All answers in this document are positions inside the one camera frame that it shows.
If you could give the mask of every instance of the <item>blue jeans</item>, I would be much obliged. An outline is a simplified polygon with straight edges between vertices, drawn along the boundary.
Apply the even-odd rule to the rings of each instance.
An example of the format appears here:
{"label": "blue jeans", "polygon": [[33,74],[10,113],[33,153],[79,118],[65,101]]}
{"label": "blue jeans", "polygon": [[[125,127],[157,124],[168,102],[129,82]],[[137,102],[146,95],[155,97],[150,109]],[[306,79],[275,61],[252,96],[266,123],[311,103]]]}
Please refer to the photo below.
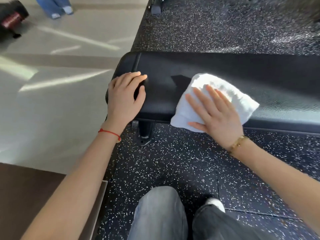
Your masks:
{"label": "blue jeans", "polygon": [[66,6],[71,6],[69,0],[36,0],[36,1],[49,17],[51,17],[51,15],[54,13],[62,15],[63,14],[62,8]]}
{"label": "blue jeans", "polygon": [[[265,240],[269,234],[244,226],[214,205],[200,207],[192,222],[194,240]],[[139,201],[128,240],[187,240],[188,223],[177,191],[155,187]]]}

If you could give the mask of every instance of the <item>hand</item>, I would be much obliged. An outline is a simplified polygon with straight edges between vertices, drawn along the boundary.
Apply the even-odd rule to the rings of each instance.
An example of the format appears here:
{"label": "hand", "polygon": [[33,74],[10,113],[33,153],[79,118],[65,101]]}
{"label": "hand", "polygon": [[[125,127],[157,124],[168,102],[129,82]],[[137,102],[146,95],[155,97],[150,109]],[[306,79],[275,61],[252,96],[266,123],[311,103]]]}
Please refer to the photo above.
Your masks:
{"label": "hand", "polygon": [[218,89],[206,85],[213,101],[194,88],[194,94],[202,104],[199,104],[190,94],[186,99],[194,111],[202,118],[205,124],[189,122],[192,127],[209,134],[220,146],[229,150],[230,147],[243,135],[243,128],[237,111],[232,103]]}
{"label": "hand", "polygon": [[134,119],[140,111],[146,92],[144,86],[139,88],[137,99],[134,91],[139,83],[147,78],[141,72],[129,72],[113,79],[108,87],[108,116],[102,124],[102,129],[120,135],[126,125]]}

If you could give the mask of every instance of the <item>white towel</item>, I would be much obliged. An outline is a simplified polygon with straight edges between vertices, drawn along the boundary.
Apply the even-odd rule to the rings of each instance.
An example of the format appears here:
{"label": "white towel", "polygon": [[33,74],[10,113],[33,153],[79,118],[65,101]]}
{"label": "white towel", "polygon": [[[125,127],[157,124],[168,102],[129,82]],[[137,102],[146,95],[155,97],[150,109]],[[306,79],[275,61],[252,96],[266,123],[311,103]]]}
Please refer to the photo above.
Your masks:
{"label": "white towel", "polygon": [[239,114],[242,125],[249,120],[252,113],[259,107],[259,104],[256,101],[254,101],[247,94],[242,93],[238,88],[236,88],[229,82],[210,74],[196,74],[192,78],[188,88],[183,93],[182,97],[178,102],[176,114],[172,117],[170,122],[172,126],[185,128],[194,132],[203,132],[188,125],[188,122],[198,122],[201,124],[204,124],[204,122],[199,117],[199,115],[197,115],[194,112],[194,110],[186,100],[185,95],[187,93],[190,93],[191,96],[194,97],[196,101],[200,103],[200,101],[193,92],[193,88],[198,88],[205,95],[211,98],[208,91],[205,88],[206,84],[209,84],[213,88],[220,90],[229,99],[229,101],[231,101],[231,103],[234,105],[236,111]]}

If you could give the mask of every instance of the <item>red string bracelet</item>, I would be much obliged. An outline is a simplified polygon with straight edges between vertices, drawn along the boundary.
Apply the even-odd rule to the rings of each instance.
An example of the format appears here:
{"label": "red string bracelet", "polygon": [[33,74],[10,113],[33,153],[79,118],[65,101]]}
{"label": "red string bracelet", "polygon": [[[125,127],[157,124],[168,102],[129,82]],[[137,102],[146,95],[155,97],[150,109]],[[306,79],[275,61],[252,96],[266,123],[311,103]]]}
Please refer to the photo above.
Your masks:
{"label": "red string bracelet", "polygon": [[107,132],[107,133],[113,134],[113,135],[115,135],[115,136],[117,136],[117,137],[118,137],[118,141],[117,141],[117,143],[119,143],[119,142],[121,141],[121,137],[120,137],[118,134],[116,134],[116,133],[114,133],[114,132],[112,132],[112,131],[108,131],[108,130],[100,129],[100,130],[98,131],[98,133],[99,133],[99,132]]}

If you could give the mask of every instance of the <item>bench leg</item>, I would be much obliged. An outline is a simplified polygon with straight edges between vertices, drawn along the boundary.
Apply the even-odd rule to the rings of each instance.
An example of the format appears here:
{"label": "bench leg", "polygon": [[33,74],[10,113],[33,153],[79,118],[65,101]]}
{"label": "bench leg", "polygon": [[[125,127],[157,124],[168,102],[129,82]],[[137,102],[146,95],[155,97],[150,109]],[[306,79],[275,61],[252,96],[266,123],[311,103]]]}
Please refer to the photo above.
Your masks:
{"label": "bench leg", "polygon": [[154,122],[148,122],[148,121],[138,122],[138,131],[136,135],[136,141],[140,147],[144,147],[150,143],[154,128],[155,128]]}

